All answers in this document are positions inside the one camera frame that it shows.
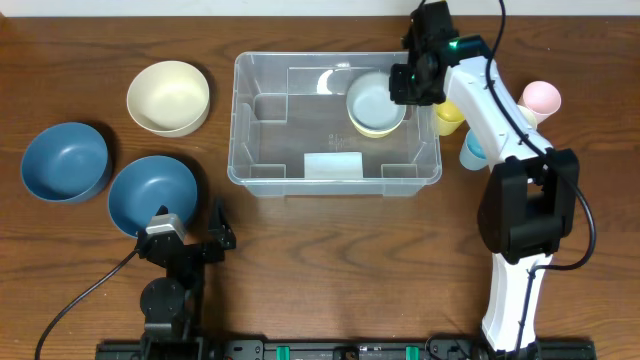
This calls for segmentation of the grey-blue small bowl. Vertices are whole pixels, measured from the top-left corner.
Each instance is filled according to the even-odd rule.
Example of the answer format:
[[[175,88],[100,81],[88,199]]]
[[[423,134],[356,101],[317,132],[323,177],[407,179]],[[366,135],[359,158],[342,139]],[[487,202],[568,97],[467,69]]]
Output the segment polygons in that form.
[[[391,99],[390,75],[384,72],[368,72],[356,78],[346,95],[349,116],[358,118],[393,116],[402,120],[406,106]]]

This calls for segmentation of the yellow small bowl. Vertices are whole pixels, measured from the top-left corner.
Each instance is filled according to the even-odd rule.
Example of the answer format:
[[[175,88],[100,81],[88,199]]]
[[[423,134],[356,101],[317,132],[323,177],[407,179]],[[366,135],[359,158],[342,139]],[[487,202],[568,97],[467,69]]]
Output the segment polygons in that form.
[[[351,123],[355,129],[365,137],[368,138],[383,138],[390,135],[401,124],[402,119],[400,117],[393,116],[373,116],[358,118],[356,116],[350,117]]]

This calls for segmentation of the pink cup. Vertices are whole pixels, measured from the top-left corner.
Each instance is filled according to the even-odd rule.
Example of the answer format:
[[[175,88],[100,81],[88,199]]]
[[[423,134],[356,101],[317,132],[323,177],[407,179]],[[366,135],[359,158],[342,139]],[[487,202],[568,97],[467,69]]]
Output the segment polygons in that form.
[[[551,83],[534,81],[524,88],[518,104],[527,108],[540,124],[560,109],[562,97]]]

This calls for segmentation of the cream cup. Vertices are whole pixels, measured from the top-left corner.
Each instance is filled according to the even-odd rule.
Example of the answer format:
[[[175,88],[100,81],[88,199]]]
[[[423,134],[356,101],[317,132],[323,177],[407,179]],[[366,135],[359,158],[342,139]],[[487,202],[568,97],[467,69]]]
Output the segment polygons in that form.
[[[519,108],[520,112],[522,113],[522,115],[527,120],[529,126],[531,128],[533,128],[534,130],[536,130],[537,127],[538,127],[538,122],[537,122],[536,117],[533,114],[533,112],[530,109],[528,109],[527,107],[522,106],[522,105],[519,105],[518,108]]]

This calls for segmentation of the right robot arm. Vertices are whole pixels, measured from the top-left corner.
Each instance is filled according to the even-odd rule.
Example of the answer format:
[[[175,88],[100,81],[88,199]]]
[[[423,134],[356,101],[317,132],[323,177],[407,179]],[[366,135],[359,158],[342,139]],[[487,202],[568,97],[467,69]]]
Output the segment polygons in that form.
[[[460,35],[446,2],[421,2],[410,19],[402,40],[408,59],[391,68],[392,101],[452,101],[490,168],[477,223],[492,254],[491,292],[475,358],[543,359],[551,351],[582,358],[574,345],[541,344],[534,326],[543,276],[558,268],[552,258],[572,230],[575,207],[588,205],[575,153],[554,149],[529,126],[499,75],[498,48],[479,35]]]

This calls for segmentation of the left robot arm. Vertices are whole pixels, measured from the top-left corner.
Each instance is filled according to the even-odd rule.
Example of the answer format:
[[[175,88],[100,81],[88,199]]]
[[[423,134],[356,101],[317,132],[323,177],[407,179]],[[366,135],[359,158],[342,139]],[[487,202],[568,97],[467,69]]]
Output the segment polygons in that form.
[[[212,204],[206,241],[187,244],[180,217],[162,205],[139,232],[135,250],[140,258],[166,270],[142,291],[144,337],[150,341],[185,341],[200,326],[205,266],[222,262],[236,247],[222,201]]]

